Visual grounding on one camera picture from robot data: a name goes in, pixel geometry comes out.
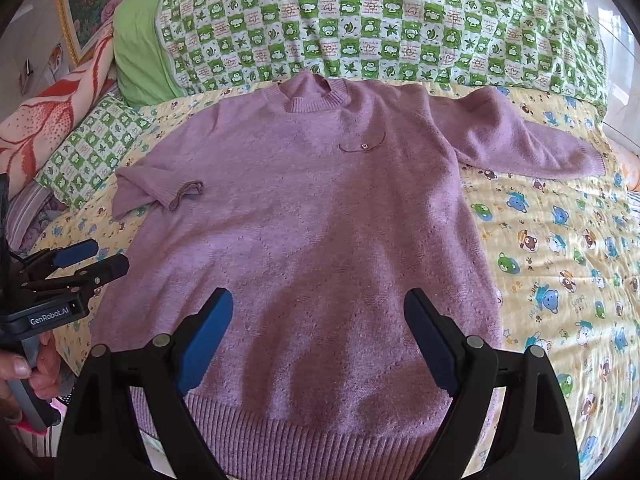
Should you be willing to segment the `person's left hand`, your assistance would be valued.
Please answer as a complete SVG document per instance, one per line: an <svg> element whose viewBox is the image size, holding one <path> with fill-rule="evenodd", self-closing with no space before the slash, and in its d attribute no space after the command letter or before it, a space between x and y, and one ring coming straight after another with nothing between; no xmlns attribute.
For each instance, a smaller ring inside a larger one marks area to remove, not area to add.
<svg viewBox="0 0 640 480"><path fill-rule="evenodd" d="M9 388L9 380L26 379L39 399L50 402L60 391L61 357L56 351L52 332L38 336L39 351L36 365L28 364L24 356L2 350L0 356L1 418L19 422L23 413Z"/></svg>

